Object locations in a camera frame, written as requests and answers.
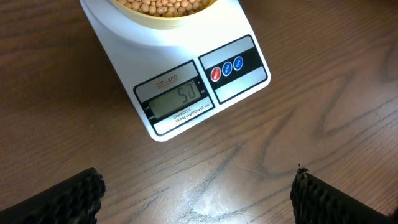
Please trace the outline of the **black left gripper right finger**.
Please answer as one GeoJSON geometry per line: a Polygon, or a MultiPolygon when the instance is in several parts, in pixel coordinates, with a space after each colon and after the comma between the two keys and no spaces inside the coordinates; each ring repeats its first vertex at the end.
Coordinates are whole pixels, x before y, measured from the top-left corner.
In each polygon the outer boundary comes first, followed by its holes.
{"type": "Polygon", "coordinates": [[[296,224],[393,224],[387,216],[299,168],[290,191],[296,224]]]}

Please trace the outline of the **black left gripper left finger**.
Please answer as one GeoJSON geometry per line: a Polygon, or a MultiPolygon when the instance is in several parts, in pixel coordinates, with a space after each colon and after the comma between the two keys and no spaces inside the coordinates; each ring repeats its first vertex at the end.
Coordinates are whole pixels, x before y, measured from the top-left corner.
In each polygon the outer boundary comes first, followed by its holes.
{"type": "Polygon", "coordinates": [[[1,223],[96,224],[106,186],[94,168],[1,211],[1,223]]]}

